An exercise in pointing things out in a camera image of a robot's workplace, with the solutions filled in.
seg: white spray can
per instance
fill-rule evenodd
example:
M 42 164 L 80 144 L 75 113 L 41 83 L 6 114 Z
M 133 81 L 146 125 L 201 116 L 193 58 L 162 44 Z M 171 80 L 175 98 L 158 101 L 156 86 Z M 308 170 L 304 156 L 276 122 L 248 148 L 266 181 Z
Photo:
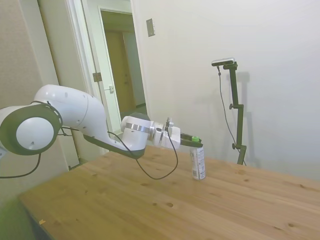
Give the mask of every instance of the white spray can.
M 197 136 L 192 137 L 192 142 L 199 142 Z M 190 147 L 190 157 L 192 160 L 192 176 L 196 180 L 206 177 L 205 152 L 203 147 Z

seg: wooden table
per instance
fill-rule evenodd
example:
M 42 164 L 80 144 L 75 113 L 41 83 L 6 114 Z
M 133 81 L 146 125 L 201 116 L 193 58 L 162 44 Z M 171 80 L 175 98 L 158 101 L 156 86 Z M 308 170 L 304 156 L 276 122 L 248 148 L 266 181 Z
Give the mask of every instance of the wooden table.
M 206 159 L 192 178 L 189 155 L 163 180 L 108 153 L 20 196 L 55 240 L 320 240 L 320 182 Z M 172 150 L 140 159 L 160 177 Z

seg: doorway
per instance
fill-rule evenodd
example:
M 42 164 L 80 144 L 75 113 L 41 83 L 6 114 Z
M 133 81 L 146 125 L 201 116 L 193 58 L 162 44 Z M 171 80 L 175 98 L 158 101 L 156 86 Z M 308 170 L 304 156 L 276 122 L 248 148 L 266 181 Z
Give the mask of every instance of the doorway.
M 147 114 L 133 16 L 105 10 L 101 16 L 121 119 Z

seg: wall switch plate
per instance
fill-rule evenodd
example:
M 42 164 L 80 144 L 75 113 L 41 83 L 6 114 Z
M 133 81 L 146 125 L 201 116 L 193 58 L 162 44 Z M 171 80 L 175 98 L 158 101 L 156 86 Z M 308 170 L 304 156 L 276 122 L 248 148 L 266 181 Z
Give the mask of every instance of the wall switch plate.
M 152 37 L 152 36 L 156 35 L 155 23 L 154 23 L 154 19 L 153 18 L 151 18 L 151 19 L 146 21 L 146 28 L 148 30 L 148 36 L 149 37 Z

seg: white robotic arm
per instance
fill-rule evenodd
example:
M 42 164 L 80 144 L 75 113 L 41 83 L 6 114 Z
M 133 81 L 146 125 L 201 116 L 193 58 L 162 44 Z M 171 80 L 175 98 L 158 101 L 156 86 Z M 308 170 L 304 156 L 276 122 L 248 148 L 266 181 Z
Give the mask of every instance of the white robotic arm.
M 182 136 L 170 119 L 160 124 L 134 113 L 121 123 L 122 143 L 109 137 L 104 106 L 98 99 L 73 88 L 45 85 L 30 105 L 0 109 L 0 158 L 8 151 L 18 155 L 46 151 L 62 126 L 79 130 L 90 143 L 135 159 L 144 154 L 147 140 L 157 147 L 178 149 Z

